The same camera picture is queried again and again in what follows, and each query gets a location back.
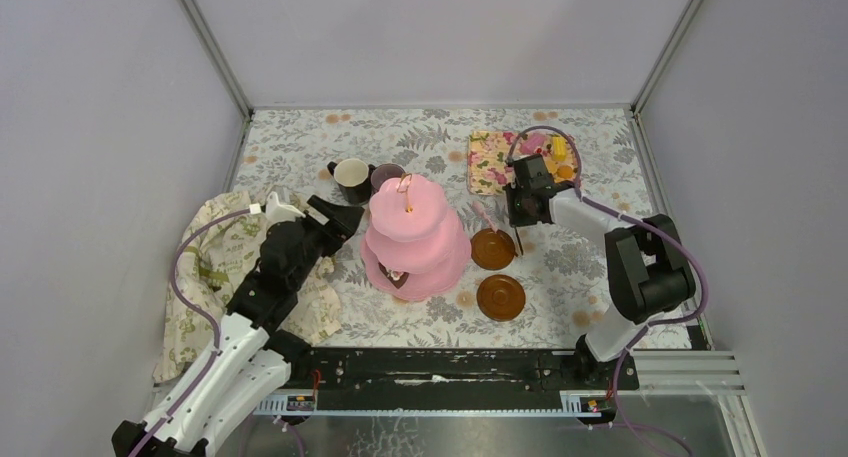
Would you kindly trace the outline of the chocolate cake slice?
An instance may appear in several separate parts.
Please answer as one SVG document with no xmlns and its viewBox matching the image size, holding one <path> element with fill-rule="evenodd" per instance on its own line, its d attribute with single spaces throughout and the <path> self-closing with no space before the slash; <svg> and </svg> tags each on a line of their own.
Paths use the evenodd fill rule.
<svg viewBox="0 0 848 457">
<path fill-rule="evenodd" d="M 378 269 L 387 281 L 396 289 L 404 287 L 410 277 L 409 272 L 390 269 L 381 262 L 378 263 Z"/>
</svg>

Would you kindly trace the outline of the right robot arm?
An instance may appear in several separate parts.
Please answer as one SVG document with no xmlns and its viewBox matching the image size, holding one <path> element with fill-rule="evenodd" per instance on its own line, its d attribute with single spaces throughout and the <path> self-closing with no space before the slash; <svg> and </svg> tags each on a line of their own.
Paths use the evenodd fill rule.
<svg viewBox="0 0 848 457">
<path fill-rule="evenodd" d="M 591 199 L 575 183 L 557 183 L 540 155 L 509 158 L 513 181 L 504 186 L 514 227 L 556 224 L 604 252 L 612 305 L 601 322 L 578 339 L 575 379 L 597 389 L 613 375 L 612 361 L 659 315 L 694 296 L 696 280 L 666 215 L 638 220 Z"/>
</svg>

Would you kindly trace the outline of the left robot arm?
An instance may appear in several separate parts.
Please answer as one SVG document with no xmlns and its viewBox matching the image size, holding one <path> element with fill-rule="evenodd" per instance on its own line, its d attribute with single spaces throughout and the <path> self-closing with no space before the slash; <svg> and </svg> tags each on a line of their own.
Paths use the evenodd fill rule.
<svg viewBox="0 0 848 457">
<path fill-rule="evenodd" d="M 198 360 L 141 422 L 115 430 L 116 455 L 212 456 L 265 397 L 307 381 L 311 347 L 281 325 L 313 268 L 356 234 L 364 214 L 317 196 L 307 204 L 302 212 L 271 193 L 250 206 L 270 220 L 257 260 L 224 315 L 210 320 L 213 336 Z"/>
</svg>

